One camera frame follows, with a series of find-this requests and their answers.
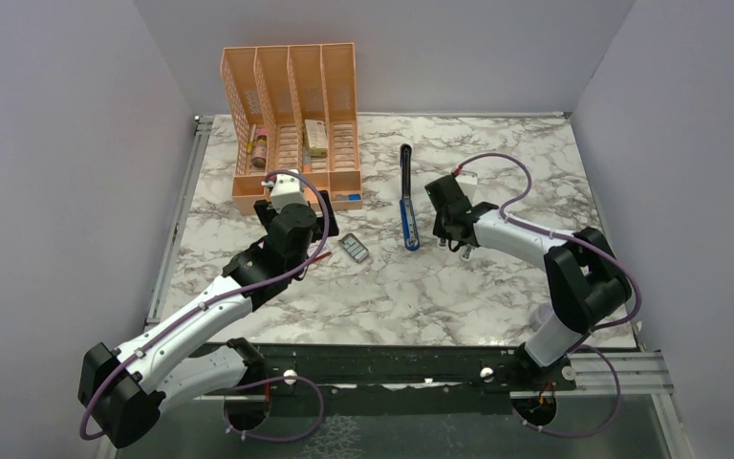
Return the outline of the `red staple box sleeve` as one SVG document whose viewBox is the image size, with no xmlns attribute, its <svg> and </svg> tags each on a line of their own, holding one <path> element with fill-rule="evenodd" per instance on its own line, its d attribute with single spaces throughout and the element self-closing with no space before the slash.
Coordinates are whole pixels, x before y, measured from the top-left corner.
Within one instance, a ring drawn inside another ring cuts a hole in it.
<svg viewBox="0 0 734 459">
<path fill-rule="evenodd" d="M 325 259 L 325 258 L 327 258 L 327 257 L 329 257 L 331 255 L 332 255 L 332 253 L 330 251 L 325 251 L 325 252 L 319 254 L 318 256 L 314 257 L 313 260 L 312 260 L 312 264 L 317 263 L 317 262 L 319 262 L 319 261 L 321 261 L 321 260 L 323 260 L 323 259 Z"/>
</svg>

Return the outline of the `staple tray with staples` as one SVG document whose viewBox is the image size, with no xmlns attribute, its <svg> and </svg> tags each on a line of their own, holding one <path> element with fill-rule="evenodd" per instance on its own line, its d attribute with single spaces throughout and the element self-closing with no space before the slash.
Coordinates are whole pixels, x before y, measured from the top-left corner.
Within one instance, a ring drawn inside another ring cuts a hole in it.
<svg viewBox="0 0 734 459">
<path fill-rule="evenodd" d="M 368 248 L 352 233 L 341 237 L 339 243 L 342 249 L 357 263 L 361 264 L 369 258 Z"/>
</svg>

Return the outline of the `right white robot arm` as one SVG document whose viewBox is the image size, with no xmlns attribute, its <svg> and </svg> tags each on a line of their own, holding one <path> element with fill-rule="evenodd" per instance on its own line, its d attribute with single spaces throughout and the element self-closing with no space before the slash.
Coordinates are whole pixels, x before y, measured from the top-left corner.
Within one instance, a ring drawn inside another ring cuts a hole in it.
<svg viewBox="0 0 734 459">
<path fill-rule="evenodd" d="M 518 222 L 491 203 L 472 204 L 452 174 L 424 189 L 436 211 L 435 236 L 458 247 L 503 252 L 545 273 L 552 313 L 514 353 L 513 376 L 524 388 L 546 382 L 559 360 L 632 297 L 632 286 L 599 230 L 571 233 Z"/>
</svg>

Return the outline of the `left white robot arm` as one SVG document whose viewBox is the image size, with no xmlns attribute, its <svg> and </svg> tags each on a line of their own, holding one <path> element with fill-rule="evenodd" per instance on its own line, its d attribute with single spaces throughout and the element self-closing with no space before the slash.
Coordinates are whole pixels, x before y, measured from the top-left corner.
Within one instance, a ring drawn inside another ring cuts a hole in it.
<svg viewBox="0 0 734 459">
<path fill-rule="evenodd" d="M 89 349 L 77 398 L 84 407 L 78 434 L 125 448 L 143 437 L 165 410 L 214 389 L 247 393 L 262 367 L 246 356 L 198 361 L 191 354 L 216 333 L 247 317 L 302 279 L 327 240 L 339 234 L 330 194 L 292 170 L 268 173 L 267 200 L 255 204 L 266 234 L 235 254 L 205 289 L 164 322 L 126 342 Z"/>
</svg>

